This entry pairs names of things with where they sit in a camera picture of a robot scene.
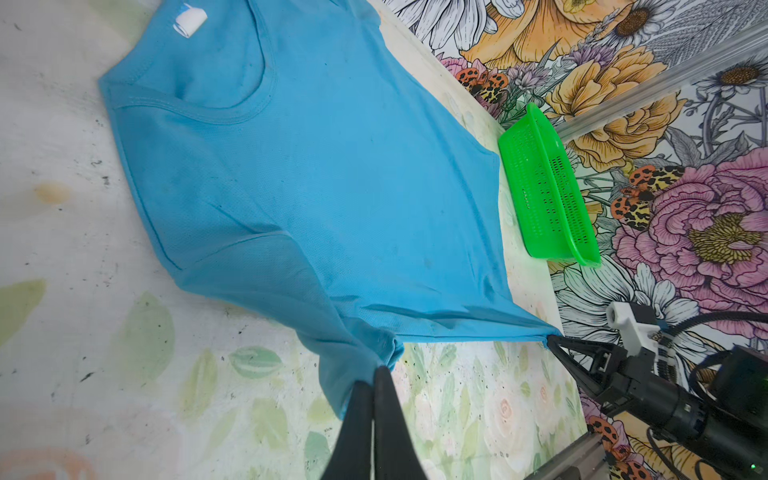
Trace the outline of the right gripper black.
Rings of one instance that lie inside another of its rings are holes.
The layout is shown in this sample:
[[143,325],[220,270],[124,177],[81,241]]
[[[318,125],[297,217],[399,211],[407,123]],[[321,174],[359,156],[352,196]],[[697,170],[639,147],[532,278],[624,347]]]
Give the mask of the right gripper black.
[[[577,386],[595,399],[607,416],[628,412],[669,441],[683,442],[701,436],[707,419],[703,402],[654,374],[649,350],[629,356],[612,343],[559,335],[548,335],[546,345]],[[596,359],[593,373],[572,353]]]

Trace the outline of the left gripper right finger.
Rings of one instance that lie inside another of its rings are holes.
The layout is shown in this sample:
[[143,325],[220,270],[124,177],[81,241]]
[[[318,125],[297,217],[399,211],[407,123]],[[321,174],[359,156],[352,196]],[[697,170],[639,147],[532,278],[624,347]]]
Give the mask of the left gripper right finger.
[[376,370],[373,390],[375,479],[426,480],[387,367]]

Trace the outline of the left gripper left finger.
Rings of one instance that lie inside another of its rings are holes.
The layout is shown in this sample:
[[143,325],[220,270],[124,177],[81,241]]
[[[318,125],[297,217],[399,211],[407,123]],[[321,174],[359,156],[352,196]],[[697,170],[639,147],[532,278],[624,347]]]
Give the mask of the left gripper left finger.
[[372,386],[356,382],[322,480],[368,480],[371,477],[373,407]]

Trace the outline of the green plastic basket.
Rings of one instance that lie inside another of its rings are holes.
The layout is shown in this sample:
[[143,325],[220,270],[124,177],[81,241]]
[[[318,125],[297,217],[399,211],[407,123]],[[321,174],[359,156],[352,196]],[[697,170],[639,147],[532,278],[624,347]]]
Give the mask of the green plastic basket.
[[536,104],[526,106],[498,147],[528,254],[598,267],[596,234],[565,147]]

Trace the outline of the blue t-shirt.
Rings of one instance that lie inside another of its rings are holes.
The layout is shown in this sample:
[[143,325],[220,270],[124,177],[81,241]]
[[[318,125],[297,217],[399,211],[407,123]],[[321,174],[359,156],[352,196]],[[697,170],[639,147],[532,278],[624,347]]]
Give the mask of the blue t-shirt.
[[370,3],[165,1],[100,88],[164,268],[295,330],[336,414],[407,342],[555,333],[508,287],[498,156]]

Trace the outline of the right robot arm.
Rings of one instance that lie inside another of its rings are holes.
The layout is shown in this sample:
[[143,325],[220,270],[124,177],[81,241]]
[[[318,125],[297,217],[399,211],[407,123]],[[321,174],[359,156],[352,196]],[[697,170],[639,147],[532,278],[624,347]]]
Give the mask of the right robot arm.
[[724,479],[767,476],[767,358],[736,346],[707,357],[717,367],[712,389],[692,374],[689,386],[652,371],[655,355],[629,354],[612,343],[550,335],[547,346],[602,413],[629,412],[662,439],[708,463]]

